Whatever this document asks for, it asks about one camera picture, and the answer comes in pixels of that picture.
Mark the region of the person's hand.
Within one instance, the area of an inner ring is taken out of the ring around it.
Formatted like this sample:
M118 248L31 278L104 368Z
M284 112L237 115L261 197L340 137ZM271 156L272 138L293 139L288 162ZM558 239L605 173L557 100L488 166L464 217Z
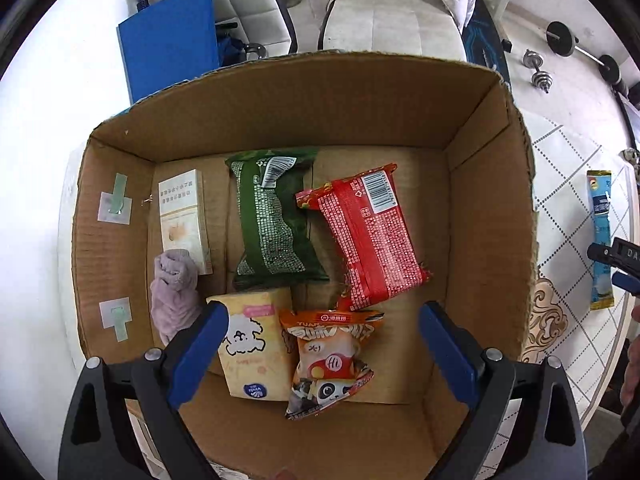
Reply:
M626 408L634 398L640 377L640 336L634 337L627 351L628 363L624 375L624 383L620 388L620 402Z

